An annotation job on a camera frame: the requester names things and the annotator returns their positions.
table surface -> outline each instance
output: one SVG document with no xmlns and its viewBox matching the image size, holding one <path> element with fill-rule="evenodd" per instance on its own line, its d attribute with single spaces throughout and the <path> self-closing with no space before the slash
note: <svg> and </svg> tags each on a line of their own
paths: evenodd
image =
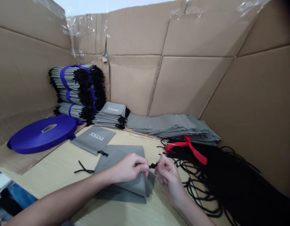
<svg viewBox="0 0 290 226">
<path fill-rule="evenodd" d="M 82 129 L 76 135 L 80 135 L 87 129 L 89 127 Z M 160 141 L 135 137 L 127 131 L 111 128 L 105 129 L 116 132 L 109 144 L 142 145 L 149 164 L 156 163 L 159 160 L 159 154 L 163 152 L 162 148 L 157 148 L 157 146 L 161 145 Z M 23 175 L 16 174 L 3 167 L 0 167 L 0 170 L 33 196 L 40 199 L 55 190 L 90 176 L 86 172 L 74 174 L 74 171 L 81 169 L 78 160 L 80 160 L 86 169 L 93 170 L 99 157 L 100 155 L 95 156 L 66 141 Z M 188 180 L 189 175 L 180 168 L 179 174 L 182 181 Z M 213 209 L 217 204 L 216 202 L 207 202 L 204 206 Z M 230 225 L 225 215 L 220 218 L 211 219 L 218 226 Z M 93 198 L 71 217 L 71 221 L 76 226 L 187 225 L 171 206 L 162 186 L 157 180 L 155 181 L 152 195 L 147 198 L 147 204 Z"/>
</svg>

right hand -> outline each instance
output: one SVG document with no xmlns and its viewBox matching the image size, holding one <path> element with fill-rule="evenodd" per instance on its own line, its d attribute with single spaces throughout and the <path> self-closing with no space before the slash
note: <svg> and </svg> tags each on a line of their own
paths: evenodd
<svg viewBox="0 0 290 226">
<path fill-rule="evenodd" d="M 165 155 L 161 155 L 159 163 L 155 168 L 155 175 L 163 186 L 171 204 L 175 208 L 184 205 L 189 195 L 183 186 L 177 167 Z"/>
</svg>

red bow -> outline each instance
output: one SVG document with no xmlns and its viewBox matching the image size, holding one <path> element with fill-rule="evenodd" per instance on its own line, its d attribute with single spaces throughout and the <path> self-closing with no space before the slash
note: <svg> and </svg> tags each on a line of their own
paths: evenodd
<svg viewBox="0 0 290 226">
<path fill-rule="evenodd" d="M 203 156 L 202 154 L 200 154 L 191 144 L 191 137 L 185 135 L 184 136 L 184 140 L 185 142 L 175 142 L 175 143 L 171 143 L 168 144 L 165 147 L 165 151 L 167 153 L 174 153 L 173 151 L 171 151 L 170 149 L 173 148 L 174 146 L 179 146 L 179 147 L 187 147 L 189 146 L 194 154 L 194 156 L 204 165 L 207 165 L 207 158 L 205 156 Z"/>
</svg>

bundled pouch stack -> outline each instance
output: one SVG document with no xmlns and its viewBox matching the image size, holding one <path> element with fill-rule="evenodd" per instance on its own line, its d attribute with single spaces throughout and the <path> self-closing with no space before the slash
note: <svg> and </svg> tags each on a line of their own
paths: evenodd
<svg viewBox="0 0 290 226">
<path fill-rule="evenodd" d="M 103 108 L 95 113 L 92 123 L 96 126 L 124 129 L 130 110 L 124 104 L 106 102 Z"/>
<path fill-rule="evenodd" d="M 184 141 L 184 135 L 190 135 L 192 142 L 216 146 L 221 138 L 204 121 L 192 115 L 165 114 L 158 117 L 137 116 L 130 114 L 127 128 L 133 131 Z"/>
<path fill-rule="evenodd" d="M 49 76 L 58 95 L 59 107 L 55 113 L 90 124 L 106 102 L 102 70 L 93 64 L 71 65 L 54 67 Z"/>
</svg>

cardboard wall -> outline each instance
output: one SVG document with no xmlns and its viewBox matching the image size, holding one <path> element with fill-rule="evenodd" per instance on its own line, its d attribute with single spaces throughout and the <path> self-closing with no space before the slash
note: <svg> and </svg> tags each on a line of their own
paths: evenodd
<svg viewBox="0 0 290 226">
<path fill-rule="evenodd" d="M 109 56 L 110 100 L 146 116 L 161 56 Z"/>
<path fill-rule="evenodd" d="M 0 0 L 0 27 L 70 50 L 70 36 L 62 29 L 67 24 L 65 17 L 59 17 L 65 14 L 64 10 L 53 0 L 48 3 L 52 3 L 58 13 L 36 0 Z"/>
<path fill-rule="evenodd" d="M 278 5 L 262 10 L 240 51 L 248 55 L 233 60 L 202 119 L 290 197 L 290 19 Z"/>
<path fill-rule="evenodd" d="M 57 23 L 55 14 L 33 0 L 0 1 L 0 145 L 57 105 L 48 71 L 75 63 L 70 37 Z"/>
<path fill-rule="evenodd" d="M 290 45 L 290 9 L 286 1 L 271 0 L 259 13 L 238 56 Z"/>
<path fill-rule="evenodd" d="M 76 58 L 83 54 L 104 54 L 106 14 L 72 16 L 67 18 L 67 22 L 71 35 L 72 52 Z"/>
<path fill-rule="evenodd" d="M 192 0 L 187 4 L 179 0 L 108 13 L 108 59 L 123 62 L 117 66 L 110 63 L 111 100 L 128 104 L 132 113 L 139 115 L 199 116 L 239 52 L 261 7 L 238 8 L 242 3 Z M 132 56 L 143 55 L 151 56 L 152 62 L 152 55 L 161 56 L 155 80 L 155 71 L 138 68 L 144 66 L 142 63 L 136 68 L 127 67 L 135 65 Z M 140 75 L 142 83 L 137 82 Z M 125 92 L 119 90 L 127 84 L 131 86 Z M 188 92 L 183 92 L 186 85 Z M 135 91 L 146 97 L 135 95 Z"/>
<path fill-rule="evenodd" d="M 231 61 L 164 56 L 149 116 L 173 113 L 198 117 Z"/>
</svg>

